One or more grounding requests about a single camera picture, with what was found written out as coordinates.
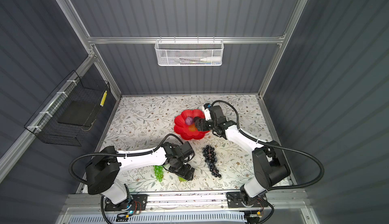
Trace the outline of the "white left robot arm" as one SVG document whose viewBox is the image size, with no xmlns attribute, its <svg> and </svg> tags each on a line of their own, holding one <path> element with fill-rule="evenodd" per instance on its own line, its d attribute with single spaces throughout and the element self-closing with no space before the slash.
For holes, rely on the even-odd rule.
<svg viewBox="0 0 389 224">
<path fill-rule="evenodd" d="M 169 165 L 168 171 L 192 180 L 195 169 L 189 161 L 195 152 L 189 142 L 180 145 L 163 143 L 157 150 L 116 151 L 106 147 L 86 165 L 86 185 L 89 195 L 102 195 L 112 204 L 129 201 L 130 194 L 125 184 L 119 181 L 119 174 L 148 166 Z"/>
</svg>

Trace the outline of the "green custard apple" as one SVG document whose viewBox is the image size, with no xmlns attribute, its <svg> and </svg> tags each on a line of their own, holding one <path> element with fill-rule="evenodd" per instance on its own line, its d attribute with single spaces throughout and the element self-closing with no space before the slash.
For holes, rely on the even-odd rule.
<svg viewBox="0 0 389 224">
<path fill-rule="evenodd" d="M 184 179 L 184 178 L 182 178 L 182 177 L 178 177 L 178 179 L 179 179 L 179 181 L 181 181 L 181 182 L 187 181 L 186 179 Z"/>
</svg>

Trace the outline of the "purple fig fruit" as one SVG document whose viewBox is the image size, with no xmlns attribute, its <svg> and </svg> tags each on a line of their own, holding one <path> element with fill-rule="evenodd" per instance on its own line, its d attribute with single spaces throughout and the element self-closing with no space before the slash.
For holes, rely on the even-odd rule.
<svg viewBox="0 0 389 224">
<path fill-rule="evenodd" d="M 186 125 L 190 126 L 190 125 L 193 125 L 195 123 L 195 120 L 193 117 L 186 117 L 185 123 L 186 123 Z"/>
</svg>

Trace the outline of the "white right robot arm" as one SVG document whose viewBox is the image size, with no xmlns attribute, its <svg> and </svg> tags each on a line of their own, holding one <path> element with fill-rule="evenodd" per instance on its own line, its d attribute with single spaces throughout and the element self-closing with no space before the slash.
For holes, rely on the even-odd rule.
<svg viewBox="0 0 389 224">
<path fill-rule="evenodd" d="M 206 120 L 196 117 L 194 125 L 200 132 L 211 131 L 215 136 L 224 138 L 251 154 L 254 176 L 240 188 L 237 198 L 245 206 L 251 206 L 257 197 L 265 195 L 271 187 L 288 177 L 291 173 L 285 155 L 276 141 L 265 142 L 240 129 L 236 122 Z"/>
</svg>

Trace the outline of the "dark purple grape bunch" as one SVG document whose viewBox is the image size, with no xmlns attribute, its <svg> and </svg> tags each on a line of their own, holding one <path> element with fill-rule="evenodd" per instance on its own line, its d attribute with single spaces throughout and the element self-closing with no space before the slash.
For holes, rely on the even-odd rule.
<svg viewBox="0 0 389 224">
<path fill-rule="evenodd" d="M 211 175 L 215 178 L 221 178 L 222 177 L 221 173 L 216 165 L 217 157 L 216 157 L 216 153 L 215 153 L 215 148 L 210 146 L 210 145 L 206 145 L 202 149 L 202 155 L 204 157 L 205 163 L 207 164 L 207 166 L 209 168 Z"/>
</svg>

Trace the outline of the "green grape bunch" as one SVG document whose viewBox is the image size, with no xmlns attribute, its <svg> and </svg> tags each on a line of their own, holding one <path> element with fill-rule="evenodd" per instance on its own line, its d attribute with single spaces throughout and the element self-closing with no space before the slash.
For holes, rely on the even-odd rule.
<svg viewBox="0 0 389 224">
<path fill-rule="evenodd" d="M 164 166 L 154 166 L 154 174 L 157 181 L 162 182 L 164 180 Z"/>
</svg>

